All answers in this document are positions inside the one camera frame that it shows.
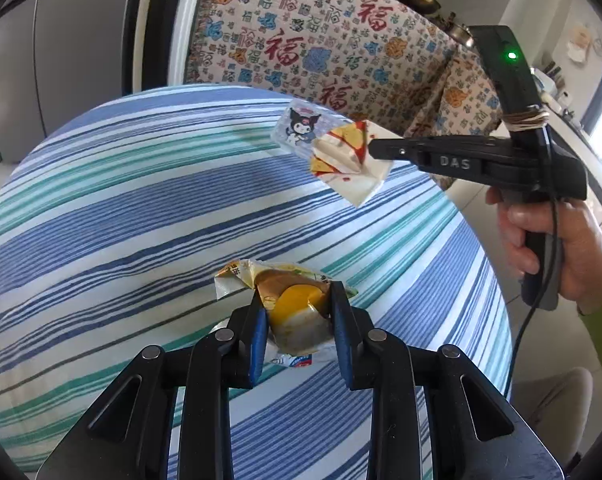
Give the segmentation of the person's right hand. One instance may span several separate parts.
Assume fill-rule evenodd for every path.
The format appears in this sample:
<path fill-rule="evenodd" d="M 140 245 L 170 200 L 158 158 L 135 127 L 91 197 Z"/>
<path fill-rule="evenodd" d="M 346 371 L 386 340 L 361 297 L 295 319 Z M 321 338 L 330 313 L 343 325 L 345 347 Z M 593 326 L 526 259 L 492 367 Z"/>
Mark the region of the person's right hand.
<path fill-rule="evenodd" d="M 540 271 L 540 261 L 526 247 L 525 234 L 556 232 L 563 244 L 560 295 L 578 305 L 581 314 L 602 308 L 602 232 L 586 203 L 569 200 L 552 209 L 548 203 L 505 203 L 490 188 L 486 202 L 497 207 L 497 225 L 510 266 L 520 274 Z"/>

